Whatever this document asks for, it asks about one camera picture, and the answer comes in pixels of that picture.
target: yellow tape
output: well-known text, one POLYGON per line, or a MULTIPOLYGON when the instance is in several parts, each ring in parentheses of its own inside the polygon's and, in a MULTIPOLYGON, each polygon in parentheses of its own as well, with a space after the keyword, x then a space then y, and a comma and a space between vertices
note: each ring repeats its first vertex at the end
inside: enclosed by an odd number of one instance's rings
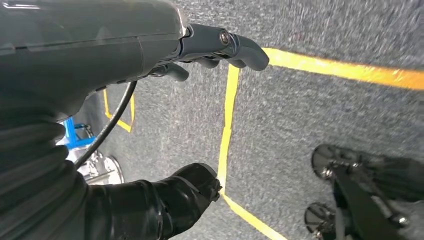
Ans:
POLYGON ((424 71, 340 62, 274 48, 263 48, 263 50, 269 57, 269 64, 273 66, 399 88, 424 90, 424 71))
MULTIPOLYGON (((109 105, 108 105, 108 94, 106 93, 106 89, 103 90, 103 98, 104 98, 104 114, 109 119, 112 118, 111 113, 109 112, 109 105)), ((131 124, 127 124, 123 122, 122 120, 118 120, 116 124, 120 126, 121 128, 125 129, 127 132, 131 132, 131 129, 133 128, 134 119, 136 118, 136 104, 134 100, 134 94, 132 94, 131 99, 129 100, 129 108, 131 111, 131 124)))
POLYGON ((235 203, 233 200, 231 200, 225 194, 222 194, 222 197, 227 202, 227 204, 229 205, 229 207, 231 208, 231 210, 233 212, 235 212, 237 215, 239 215, 242 219, 244 219, 250 225, 255 227, 263 235, 267 236, 269 239, 272 239, 272 240, 287 240, 287 238, 283 237, 281 234, 276 232, 274 229, 270 228, 268 225, 263 223, 257 217, 252 215, 250 212, 246 211, 243 207, 241 207, 240 205, 235 203))
POLYGON ((228 68, 228 77, 226 83, 225 92, 225 104, 224 104, 224 128, 222 131, 222 141, 219 151, 219 162, 218 162, 218 179, 221 183, 222 189, 220 193, 229 205, 231 210, 239 215, 242 219, 248 222, 250 225, 259 230, 262 234, 272 240, 287 240, 281 234, 267 226, 257 217, 246 211, 239 204, 235 203, 225 194, 225 185, 227 180, 227 158, 228 150, 230 147, 231 139, 231 127, 233 122, 233 111, 234 103, 236 101, 237 85, 239 81, 239 69, 230 65, 228 68))

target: cable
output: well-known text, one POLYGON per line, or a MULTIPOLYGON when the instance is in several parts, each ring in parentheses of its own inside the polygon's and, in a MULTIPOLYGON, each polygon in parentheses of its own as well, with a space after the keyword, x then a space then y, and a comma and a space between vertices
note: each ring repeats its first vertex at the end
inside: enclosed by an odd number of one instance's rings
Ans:
POLYGON ((124 113, 125 108, 130 102, 130 99, 134 93, 134 89, 136 89, 136 85, 137 81, 128 83, 122 99, 120 100, 120 103, 110 118, 109 122, 106 124, 106 126, 104 126, 92 144, 87 148, 87 151, 85 151, 85 153, 75 161, 76 169, 79 169, 87 161, 87 159, 89 159, 89 157, 99 148, 106 137, 111 133, 112 129, 114 129, 115 125, 124 113))

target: floor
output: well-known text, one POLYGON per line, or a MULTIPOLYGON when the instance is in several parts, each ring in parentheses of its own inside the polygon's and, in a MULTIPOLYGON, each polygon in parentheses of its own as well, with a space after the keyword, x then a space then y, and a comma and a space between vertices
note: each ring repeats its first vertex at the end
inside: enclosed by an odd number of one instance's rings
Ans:
MULTIPOLYGON (((336 61, 423 70, 419 15, 411 1, 177 0, 191 23, 226 27, 262 47, 336 61)), ((156 181, 193 162, 218 169, 228 64, 183 64, 186 82, 144 78, 134 93, 131 132, 117 126, 100 147, 115 156, 126 181, 156 181)), ((107 89, 112 112, 125 85, 107 89)), ((331 189, 310 167, 322 143, 424 162, 422 91, 280 66, 240 71, 227 158, 226 195, 288 240, 311 240, 303 224, 313 202, 333 204, 331 189)), ((76 122, 95 132, 108 118, 102 92, 76 122)), ((121 120, 131 123, 127 109, 121 120)), ((423 239, 424 203, 408 207, 411 239, 423 239)), ((266 240, 224 200, 173 238, 266 240)))

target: wheel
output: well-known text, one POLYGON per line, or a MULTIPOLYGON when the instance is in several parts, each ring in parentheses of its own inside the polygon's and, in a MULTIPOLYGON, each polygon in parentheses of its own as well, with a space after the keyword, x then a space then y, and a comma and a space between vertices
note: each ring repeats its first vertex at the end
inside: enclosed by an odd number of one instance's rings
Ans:
POLYGON ((304 213, 306 229, 319 240, 335 239, 335 212, 326 205, 314 202, 304 213))
POLYGON ((362 162, 362 154, 347 148, 334 145, 322 144, 313 151, 311 164, 315 175, 320 179, 331 178, 328 167, 331 164, 351 166, 362 162))

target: sleeve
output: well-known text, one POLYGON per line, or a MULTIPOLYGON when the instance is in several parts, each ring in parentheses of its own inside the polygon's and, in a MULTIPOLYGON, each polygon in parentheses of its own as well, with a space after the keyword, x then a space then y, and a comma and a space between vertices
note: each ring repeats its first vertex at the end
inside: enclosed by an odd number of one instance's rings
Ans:
POLYGON ((13 116, 0 118, 0 240, 168 239, 218 199, 216 175, 207 179, 213 179, 214 198, 181 176, 87 185, 65 160, 67 148, 56 146, 65 132, 61 124, 28 110, 0 115, 13 116))

